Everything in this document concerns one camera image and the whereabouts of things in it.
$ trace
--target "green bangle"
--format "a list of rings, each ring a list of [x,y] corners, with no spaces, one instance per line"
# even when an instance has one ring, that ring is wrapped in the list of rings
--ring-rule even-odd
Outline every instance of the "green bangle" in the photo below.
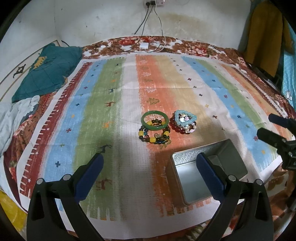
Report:
[[[161,115],[162,117],[164,117],[165,119],[165,124],[164,125],[160,125],[160,126],[150,126],[148,125],[145,121],[144,121],[144,118],[148,115],[151,115],[151,114],[157,114],[157,115]],[[169,123],[169,119],[168,119],[168,116],[161,112],[161,111],[158,111],[158,110],[151,110],[151,111],[148,111],[146,112],[142,118],[141,118],[141,123],[143,126],[145,126],[145,128],[147,128],[148,130],[151,130],[151,131],[158,131],[158,130],[161,130],[161,129],[164,129],[168,126],[168,123]]]

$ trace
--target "power outlet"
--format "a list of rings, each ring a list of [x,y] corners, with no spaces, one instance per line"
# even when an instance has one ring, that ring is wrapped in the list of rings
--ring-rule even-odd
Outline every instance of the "power outlet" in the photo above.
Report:
[[[156,2],[156,6],[157,6],[157,7],[164,6],[165,3],[166,3],[167,1],[168,1],[168,0],[155,0],[155,2]],[[147,3],[147,2],[150,2],[150,0],[144,0],[144,8],[147,8],[147,6],[146,6],[146,3]]]

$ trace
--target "blue stripe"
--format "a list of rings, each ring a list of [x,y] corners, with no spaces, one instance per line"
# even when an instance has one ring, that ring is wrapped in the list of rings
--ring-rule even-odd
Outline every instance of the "blue stripe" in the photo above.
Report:
[[[216,92],[219,99],[224,103],[230,113],[230,117],[235,121],[241,131],[248,150],[252,153],[255,163],[260,171],[264,170],[273,160],[269,146],[262,141],[254,141],[254,136],[257,135],[257,128],[254,123],[236,104],[230,92],[223,86],[219,78],[211,73],[206,67],[189,57],[182,57],[203,79],[203,81]]]
[[[66,104],[68,106],[66,107],[67,111],[63,113],[64,118],[57,124],[56,139],[54,143],[51,143],[51,150],[47,154],[43,177],[45,181],[56,181],[62,178],[64,174],[74,173],[72,161],[74,160],[81,123],[84,119],[85,106],[106,62],[107,60],[93,62],[90,70],[81,80],[80,87],[69,98]]]

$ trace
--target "white blanket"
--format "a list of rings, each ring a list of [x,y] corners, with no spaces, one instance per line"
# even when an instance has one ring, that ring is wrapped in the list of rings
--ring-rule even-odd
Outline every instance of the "white blanket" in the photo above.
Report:
[[[40,96],[27,98],[15,104],[0,103],[0,186],[7,195],[15,201],[8,186],[3,167],[3,153],[8,149],[13,133],[20,126],[24,116],[32,112],[34,106],[38,104]]]

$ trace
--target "blue gripper pad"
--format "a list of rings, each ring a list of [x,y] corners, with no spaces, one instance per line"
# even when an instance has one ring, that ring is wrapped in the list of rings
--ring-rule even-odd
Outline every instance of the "blue gripper pad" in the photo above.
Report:
[[[103,169],[104,158],[101,154],[94,157],[94,160],[91,160],[92,163],[85,171],[83,176],[79,179],[75,187],[74,198],[77,203],[86,199],[91,187],[96,181],[98,175]]]
[[[289,127],[289,119],[286,119],[284,117],[275,115],[275,114],[270,114],[268,116],[268,120],[274,124],[277,124],[279,126],[282,126],[284,128],[288,128]]]
[[[199,153],[197,155],[196,167],[198,171],[200,172],[213,198],[222,203],[225,199],[225,186],[208,162],[210,162],[210,160],[204,155],[204,153]]]

